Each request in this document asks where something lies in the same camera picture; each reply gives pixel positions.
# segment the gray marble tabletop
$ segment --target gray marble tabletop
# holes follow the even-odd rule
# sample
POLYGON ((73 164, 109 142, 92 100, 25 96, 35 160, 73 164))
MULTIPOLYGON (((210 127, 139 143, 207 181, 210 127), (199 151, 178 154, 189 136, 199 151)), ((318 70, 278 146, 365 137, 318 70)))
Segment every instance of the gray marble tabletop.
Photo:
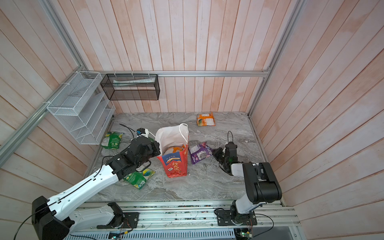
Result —
MULTIPOLYGON (((216 126, 199 127, 196 124, 197 113, 129 113, 116 115, 111 131, 124 132, 119 149, 103 149, 94 170, 100 168, 104 156, 115 155, 128 146, 131 133, 122 123, 132 129, 147 128, 153 134, 162 127, 188 124, 189 145, 207 142, 213 149, 223 147, 227 141, 227 133, 233 133, 233 141, 237 144, 237 155, 240 162, 262 162, 260 150, 252 134, 248 117, 240 112, 214 113, 216 126)), ((108 186, 87 202, 100 201, 159 201, 159 200, 212 200, 238 199, 245 193, 244 180, 241 177, 229 176, 218 166, 211 156, 197 164, 192 164, 188 154, 188 175, 169 178, 166 176, 161 162, 151 158, 150 169, 156 173, 138 190, 130 183, 120 180, 108 186)))

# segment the white bag handle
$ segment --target white bag handle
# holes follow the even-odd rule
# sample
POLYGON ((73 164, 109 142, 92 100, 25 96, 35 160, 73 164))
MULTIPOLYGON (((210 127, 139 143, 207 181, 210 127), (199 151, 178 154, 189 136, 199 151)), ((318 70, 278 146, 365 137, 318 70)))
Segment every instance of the white bag handle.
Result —
POLYGON ((180 132, 181 136, 184 138, 186 144, 188 144, 188 140, 187 140, 187 139, 184 137, 184 135, 181 133, 181 129, 180 129, 181 125, 185 125, 185 126, 188 127, 188 124, 182 123, 182 124, 179 125, 179 132, 180 132))

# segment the white mesh shelf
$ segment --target white mesh shelf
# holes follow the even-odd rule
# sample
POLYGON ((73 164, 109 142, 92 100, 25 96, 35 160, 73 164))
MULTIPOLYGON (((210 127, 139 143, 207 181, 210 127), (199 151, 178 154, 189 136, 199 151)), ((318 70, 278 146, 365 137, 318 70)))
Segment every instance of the white mesh shelf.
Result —
POLYGON ((104 92, 93 95, 100 73, 79 72, 47 107, 80 144, 100 144, 115 111, 104 92))

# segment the black mounting plate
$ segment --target black mounting plate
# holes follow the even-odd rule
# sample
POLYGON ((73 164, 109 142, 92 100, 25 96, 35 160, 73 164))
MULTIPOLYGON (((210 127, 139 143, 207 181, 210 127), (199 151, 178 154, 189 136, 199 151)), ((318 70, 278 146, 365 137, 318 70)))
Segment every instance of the black mounting plate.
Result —
MULTIPOLYGON (((236 224, 234 224, 231 220, 231 210, 216 210, 216 213, 217 215, 217 224, 219 226, 235 226, 236 224)), ((241 225, 257 225, 257 221, 256 221, 256 215, 255 214, 250 214, 250 218, 248 220, 246 220, 245 222, 243 222, 242 224, 240 224, 239 226, 241 225)))
MULTIPOLYGON (((129 228, 128 223, 132 228, 137 228, 137 222, 139 221, 139 213, 125 212, 124 215, 125 218, 123 228, 129 228)), ((107 225, 98 225, 97 229, 111 229, 111 227, 107 225)))

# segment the wooden wall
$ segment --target wooden wall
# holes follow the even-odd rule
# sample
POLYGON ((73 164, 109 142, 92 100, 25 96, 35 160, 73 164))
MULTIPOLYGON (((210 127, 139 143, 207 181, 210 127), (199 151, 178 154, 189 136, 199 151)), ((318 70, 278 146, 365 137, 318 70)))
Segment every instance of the wooden wall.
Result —
MULTIPOLYGON (((0 144, 77 66, 39 1, 0 1, 0 144)), ((81 180, 93 153, 48 115, 0 169, 2 238, 13 238, 34 199, 81 180)), ((31 220, 17 239, 37 239, 31 220)))
POLYGON ((383 12, 308 1, 252 116, 308 239, 383 239, 383 12))
MULTIPOLYGON (((297 0, 52 0, 87 67, 266 69, 297 0)), ((117 112, 248 111, 260 78, 160 78, 158 101, 117 112)))

